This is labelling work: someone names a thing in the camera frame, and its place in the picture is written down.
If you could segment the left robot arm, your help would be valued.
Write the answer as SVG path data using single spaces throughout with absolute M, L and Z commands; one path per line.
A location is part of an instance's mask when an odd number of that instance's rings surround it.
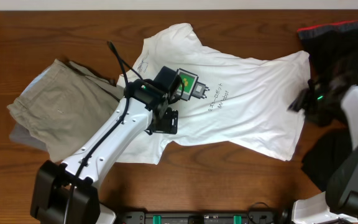
M 180 99 L 183 87 L 181 78 L 128 83 L 115 112 L 84 146 L 59 165 L 42 164 L 30 215 L 40 223 L 114 223 L 117 215 L 99 201 L 98 189 L 140 133 L 177 132 L 178 113 L 169 106 Z

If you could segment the white printed t-shirt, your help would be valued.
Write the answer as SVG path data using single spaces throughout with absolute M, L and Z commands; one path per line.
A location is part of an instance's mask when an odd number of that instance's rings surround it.
M 154 79 L 162 67 L 178 72 L 185 85 L 172 106 L 178 131 L 139 134 L 120 162 L 157 164 L 170 142 L 230 141 L 282 161 L 292 158 L 305 117 L 288 108 L 310 79 L 307 52 L 274 60 L 240 58 L 203 45 L 190 24 L 175 24 L 144 40 L 133 69 L 118 85 Z

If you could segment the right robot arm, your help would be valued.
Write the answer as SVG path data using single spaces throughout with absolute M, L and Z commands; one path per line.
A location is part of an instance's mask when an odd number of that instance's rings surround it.
M 302 171 L 320 189 L 297 200 L 284 223 L 358 223 L 358 76 L 339 97 L 347 129 L 325 134 L 306 153 Z

